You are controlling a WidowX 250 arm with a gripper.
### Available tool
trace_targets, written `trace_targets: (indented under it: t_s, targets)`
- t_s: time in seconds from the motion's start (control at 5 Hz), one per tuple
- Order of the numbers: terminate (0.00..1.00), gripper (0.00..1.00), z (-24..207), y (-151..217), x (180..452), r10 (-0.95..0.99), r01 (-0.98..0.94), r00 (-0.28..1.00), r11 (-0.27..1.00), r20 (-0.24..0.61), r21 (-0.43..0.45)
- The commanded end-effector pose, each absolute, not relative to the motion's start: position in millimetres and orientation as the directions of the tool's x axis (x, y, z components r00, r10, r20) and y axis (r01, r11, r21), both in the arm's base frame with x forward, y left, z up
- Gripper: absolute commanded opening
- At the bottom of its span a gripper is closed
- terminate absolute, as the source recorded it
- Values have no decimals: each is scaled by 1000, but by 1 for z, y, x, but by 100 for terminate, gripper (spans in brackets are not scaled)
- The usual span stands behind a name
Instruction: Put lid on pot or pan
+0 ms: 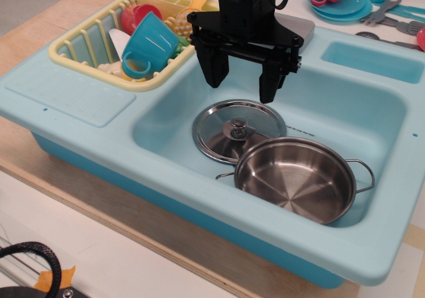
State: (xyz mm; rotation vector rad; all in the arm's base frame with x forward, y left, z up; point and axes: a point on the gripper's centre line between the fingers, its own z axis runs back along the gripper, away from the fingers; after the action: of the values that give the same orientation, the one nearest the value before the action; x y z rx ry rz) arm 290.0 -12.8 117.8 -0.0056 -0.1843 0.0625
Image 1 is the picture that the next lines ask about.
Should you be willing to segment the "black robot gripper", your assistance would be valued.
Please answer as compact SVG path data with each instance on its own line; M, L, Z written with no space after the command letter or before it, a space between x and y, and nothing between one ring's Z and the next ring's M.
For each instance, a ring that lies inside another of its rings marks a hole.
M218 0L217 11L192 12L192 44L205 80L218 88L229 72L234 56L262 65L259 95L263 104L274 101L290 72L301 66L303 38L275 18L288 0Z

